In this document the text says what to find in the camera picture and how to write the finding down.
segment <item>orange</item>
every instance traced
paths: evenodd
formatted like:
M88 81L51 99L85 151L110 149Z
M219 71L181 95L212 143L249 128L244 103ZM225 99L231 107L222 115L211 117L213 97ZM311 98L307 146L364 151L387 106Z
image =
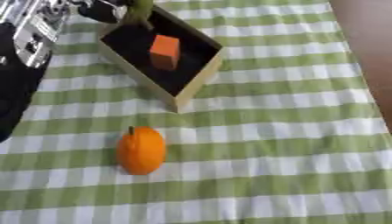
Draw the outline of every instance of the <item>orange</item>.
M165 161L165 140L150 127L129 127L117 144L116 159L130 174L145 175Z

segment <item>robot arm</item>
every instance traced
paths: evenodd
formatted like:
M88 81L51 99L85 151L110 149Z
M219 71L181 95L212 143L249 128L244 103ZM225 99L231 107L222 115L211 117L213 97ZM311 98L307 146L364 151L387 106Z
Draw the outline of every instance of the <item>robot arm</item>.
M17 55L28 67L40 67L51 54L70 7L87 18L103 23L118 23L132 0L3 0L0 25L14 27L13 40ZM0 65L6 63L0 55Z
M0 143L11 135L30 104L70 7L77 6L84 17L118 23L133 1L0 0Z

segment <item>orange cube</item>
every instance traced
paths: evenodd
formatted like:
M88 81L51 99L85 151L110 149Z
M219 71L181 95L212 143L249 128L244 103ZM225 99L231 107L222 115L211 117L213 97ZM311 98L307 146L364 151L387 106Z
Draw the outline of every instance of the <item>orange cube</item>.
M155 68L175 70L179 62L179 40L157 35L150 49L150 59Z

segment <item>gingham tablecloth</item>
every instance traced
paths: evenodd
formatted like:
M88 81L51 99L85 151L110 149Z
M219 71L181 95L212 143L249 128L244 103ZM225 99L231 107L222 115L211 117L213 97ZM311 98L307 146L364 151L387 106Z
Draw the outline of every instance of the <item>gingham tablecloth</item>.
M0 223L392 221L391 137L326 0L157 3L226 47L219 73L170 113L73 15L0 144ZM151 175L116 166L129 125L168 143Z

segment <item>wooden box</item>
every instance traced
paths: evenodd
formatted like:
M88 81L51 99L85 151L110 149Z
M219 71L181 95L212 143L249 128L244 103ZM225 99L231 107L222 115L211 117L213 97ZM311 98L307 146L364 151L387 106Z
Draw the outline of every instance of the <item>wooden box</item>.
M179 112L218 71L222 45L156 5L150 22L154 31L141 26L110 24L99 36L99 47L107 59L149 88L172 111ZM151 64L149 50L157 34L180 41L175 71L159 70Z

